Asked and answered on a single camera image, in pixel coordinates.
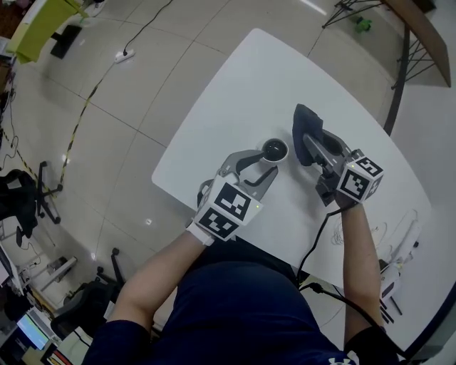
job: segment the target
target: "computer screen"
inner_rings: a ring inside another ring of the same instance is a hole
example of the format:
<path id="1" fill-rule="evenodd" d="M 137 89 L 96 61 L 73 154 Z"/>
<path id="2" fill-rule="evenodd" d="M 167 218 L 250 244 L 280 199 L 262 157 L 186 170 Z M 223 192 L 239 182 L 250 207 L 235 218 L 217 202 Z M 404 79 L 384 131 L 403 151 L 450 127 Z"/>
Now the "computer screen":
<path id="1" fill-rule="evenodd" d="M 25 314 L 18 322 L 17 326 L 36 346 L 38 350 L 42 350 L 49 338 L 36 326 L 28 314 Z"/>

